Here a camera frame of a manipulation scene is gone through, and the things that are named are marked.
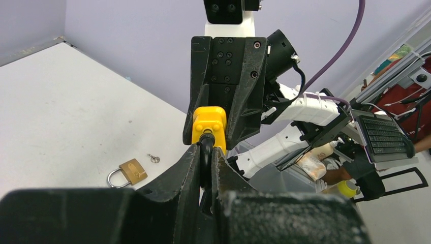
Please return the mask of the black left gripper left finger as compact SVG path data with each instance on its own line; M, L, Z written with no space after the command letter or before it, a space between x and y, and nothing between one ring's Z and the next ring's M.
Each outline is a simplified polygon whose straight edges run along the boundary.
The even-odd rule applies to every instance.
M1 200L1 243L194 243L200 148L138 190L24 189Z

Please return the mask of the silver key with ring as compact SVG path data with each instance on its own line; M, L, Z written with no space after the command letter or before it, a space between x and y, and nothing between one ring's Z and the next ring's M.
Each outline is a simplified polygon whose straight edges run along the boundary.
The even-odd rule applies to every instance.
M160 162L160 157L158 156L153 156L151 154L147 154L150 157L151 162L153 163L159 163Z

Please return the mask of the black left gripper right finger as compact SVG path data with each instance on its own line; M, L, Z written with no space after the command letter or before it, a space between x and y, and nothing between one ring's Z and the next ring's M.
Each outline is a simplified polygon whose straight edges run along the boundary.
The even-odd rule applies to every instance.
M353 203L319 193L263 193L216 147L211 159L215 243L370 243Z

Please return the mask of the large brass padlock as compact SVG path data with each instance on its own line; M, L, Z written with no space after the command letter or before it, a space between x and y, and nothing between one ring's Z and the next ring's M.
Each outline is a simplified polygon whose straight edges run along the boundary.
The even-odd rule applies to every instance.
M121 172L127 182L123 185L115 185L111 182L111 178L114 174ZM125 163L122 163L115 170L111 171L106 178L107 185L110 188L121 189L127 186L133 186L148 177L147 172L142 165L136 159L131 159Z

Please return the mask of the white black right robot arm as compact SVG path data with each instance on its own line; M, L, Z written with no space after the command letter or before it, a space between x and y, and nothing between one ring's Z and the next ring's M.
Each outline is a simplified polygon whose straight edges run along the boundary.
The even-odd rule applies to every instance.
M332 142L348 123L328 91L306 92L300 58L281 30L256 37L253 13L260 1L205 1L205 34L191 39L190 101L183 143L201 148L202 175L210 154L234 150L263 125L287 120L279 133L231 157L245 178L288 154L299 162Z

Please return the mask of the yellow black padlock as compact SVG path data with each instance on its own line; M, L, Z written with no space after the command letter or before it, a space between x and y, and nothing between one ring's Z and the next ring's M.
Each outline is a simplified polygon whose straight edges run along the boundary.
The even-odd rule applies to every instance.
M192 143L200 148L200 187L211 189L212 152L215 147L226 152L226 112L219 106L202 106L193 113Z

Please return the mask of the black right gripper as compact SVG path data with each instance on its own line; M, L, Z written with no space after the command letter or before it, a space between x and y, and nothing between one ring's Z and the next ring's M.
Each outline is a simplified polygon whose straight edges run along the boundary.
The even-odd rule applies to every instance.
M267 38L192 37L190 100L183 143L192 144L193 113L202 103L230 112L227 150L258 134L263 111L283 111L297 100L297 95L288 98L282 94L277 78L290 69L299 73L298 63L296 50L279 29Z

